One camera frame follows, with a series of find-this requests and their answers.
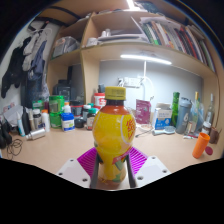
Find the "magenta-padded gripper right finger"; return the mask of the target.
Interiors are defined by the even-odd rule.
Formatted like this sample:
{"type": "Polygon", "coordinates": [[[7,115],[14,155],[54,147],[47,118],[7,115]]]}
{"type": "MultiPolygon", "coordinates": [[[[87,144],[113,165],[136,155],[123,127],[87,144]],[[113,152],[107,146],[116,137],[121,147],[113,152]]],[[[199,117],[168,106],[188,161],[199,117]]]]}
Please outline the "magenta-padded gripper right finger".
{"type": "Polygon", "coordinates": [[[130,150],[126,162],[131,188],[143,187],[171,174],[156,156],[147,157],[137,148],[130,150]]]}

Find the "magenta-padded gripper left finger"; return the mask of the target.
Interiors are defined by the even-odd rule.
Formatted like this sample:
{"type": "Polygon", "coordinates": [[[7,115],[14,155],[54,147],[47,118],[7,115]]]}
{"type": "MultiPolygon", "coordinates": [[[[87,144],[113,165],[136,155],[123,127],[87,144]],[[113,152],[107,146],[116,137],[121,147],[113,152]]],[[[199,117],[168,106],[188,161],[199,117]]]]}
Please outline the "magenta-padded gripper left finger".
{"type": "Polygon", "coordinates": [[[95,189],[98,182],[98,167],[97,151],[91,148],[77,159],[69,159],[56,175],[78,186],[95,189]]]}

